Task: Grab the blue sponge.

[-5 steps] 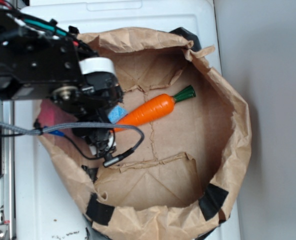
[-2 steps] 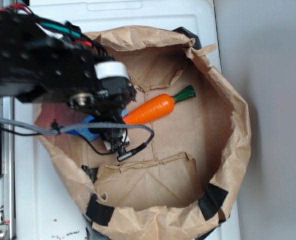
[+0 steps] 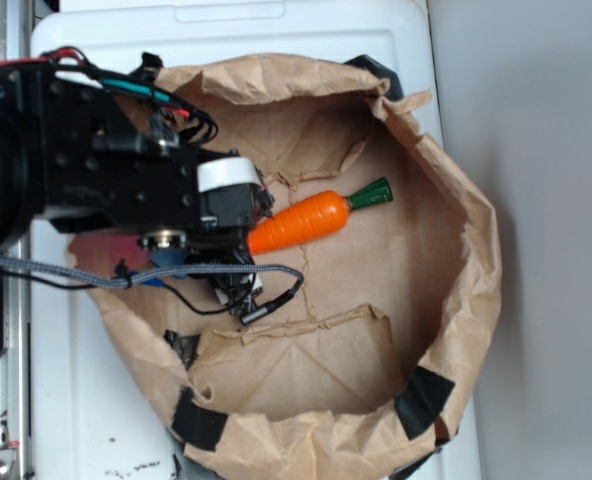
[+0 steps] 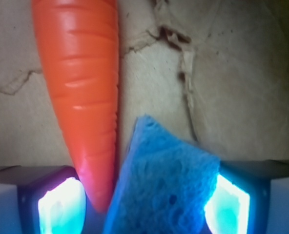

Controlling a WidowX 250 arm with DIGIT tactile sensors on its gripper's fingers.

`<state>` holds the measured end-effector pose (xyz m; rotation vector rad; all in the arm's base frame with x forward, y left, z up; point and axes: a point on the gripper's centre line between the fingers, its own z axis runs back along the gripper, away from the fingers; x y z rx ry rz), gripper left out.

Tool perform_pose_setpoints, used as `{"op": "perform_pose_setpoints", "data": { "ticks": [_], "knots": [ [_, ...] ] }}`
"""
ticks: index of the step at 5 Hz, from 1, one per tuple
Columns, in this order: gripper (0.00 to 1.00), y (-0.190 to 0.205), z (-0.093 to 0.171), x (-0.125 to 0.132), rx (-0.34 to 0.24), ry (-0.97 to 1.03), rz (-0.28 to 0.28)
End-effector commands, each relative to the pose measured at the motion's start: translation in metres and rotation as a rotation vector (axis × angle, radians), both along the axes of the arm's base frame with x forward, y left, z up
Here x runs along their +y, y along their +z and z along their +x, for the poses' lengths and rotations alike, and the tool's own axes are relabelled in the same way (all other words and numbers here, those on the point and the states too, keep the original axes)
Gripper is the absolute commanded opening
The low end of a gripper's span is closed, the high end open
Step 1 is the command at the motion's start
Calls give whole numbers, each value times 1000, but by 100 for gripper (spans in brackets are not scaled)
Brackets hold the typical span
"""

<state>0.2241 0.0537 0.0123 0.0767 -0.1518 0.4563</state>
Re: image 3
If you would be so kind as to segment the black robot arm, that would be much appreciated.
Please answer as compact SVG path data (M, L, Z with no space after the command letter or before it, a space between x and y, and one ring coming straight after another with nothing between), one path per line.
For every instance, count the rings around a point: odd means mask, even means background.
M261 284L247 244L273 205L261 172L207 148L211 117L154 83L159 60L102 70L73 47L0 62L0 250L44 219L64 234L181 249L222 307L252 318Z

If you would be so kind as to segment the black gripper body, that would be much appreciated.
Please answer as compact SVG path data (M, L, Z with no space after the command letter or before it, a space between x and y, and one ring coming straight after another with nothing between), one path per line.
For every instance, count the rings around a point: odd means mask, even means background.
M198 231L188 234L167 229L149 233L138 241L139 246L150 252L185 250L185 265L251 264L253 259L247 237L262 218L272 215L274 204L262 172L252 160L231 150L224 154L210 152L208 160L197 167L197 177L200 197ZM257 309L255 297L263 287L257 273L203 273L191 277L208 281L221 304L219 308L201 310L175 287L166 282L162 287L198 315L225 312L244 315Z

